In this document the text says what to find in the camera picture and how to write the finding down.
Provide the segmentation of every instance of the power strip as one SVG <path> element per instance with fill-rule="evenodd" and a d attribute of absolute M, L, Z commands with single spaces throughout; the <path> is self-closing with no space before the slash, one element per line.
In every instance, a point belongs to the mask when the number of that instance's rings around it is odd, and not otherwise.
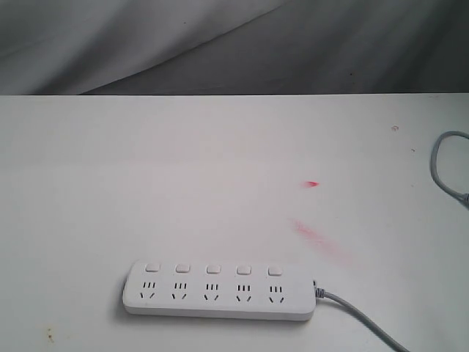
<path fill-rule="evenodd" d="M 140 315 L 308 320 L 314 286 L 300 265 L 138 261 L 122 300 Z"/>

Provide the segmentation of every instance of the red stain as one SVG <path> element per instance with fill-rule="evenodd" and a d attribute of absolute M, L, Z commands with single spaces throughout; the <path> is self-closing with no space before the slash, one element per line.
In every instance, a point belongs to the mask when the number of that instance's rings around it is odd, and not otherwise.
<path fill-rule="evenodd" d="M 318 183 L 318 182 L 314 182 L 314 181 L 306 181 L 303 185 L 304 185 L 306 188 L 311 188 L 311 187 L 319 186 L 319 183 Z"/>
<path fill-rule="evenodd" d="M 351 263 L 351 257 L 344 253 L 337 244 L 333 241 L 329 241 L 324 236 L 321 236 L 317 232 L 313 231 L 301 221 L 292 220 L 295 231 L 304 236 L 307 240 L 310 240 L 317 248 L 321 249 L 327 255 L 334 257 L 335 259 L 341 261 L 344 264 Z"/>

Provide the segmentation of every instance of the white tabletop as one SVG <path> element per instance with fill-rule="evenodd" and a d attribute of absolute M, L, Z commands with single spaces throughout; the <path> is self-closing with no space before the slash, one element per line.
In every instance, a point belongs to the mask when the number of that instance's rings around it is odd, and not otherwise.
<path fill-rule="evenodd" d="M 466 351 L 469 212 L 429 175 L 448 130 L 469 95 L 2 97 L 0 351 L 389 351 L 325 302 L 307 323 L 128 315 L 143 258 L 302 263 L 411 351 Z M 440 149 L 461 192 L 468 158 Z"/>

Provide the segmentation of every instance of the gray fabric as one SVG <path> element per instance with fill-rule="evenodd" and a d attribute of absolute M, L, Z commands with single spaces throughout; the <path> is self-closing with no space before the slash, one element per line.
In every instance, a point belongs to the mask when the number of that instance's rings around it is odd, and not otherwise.
<path fill-rule="evenodd" d="M 466 0 L 79 3 L 42 50 L 0 40 L 0 93 L 469 92 Z"/>

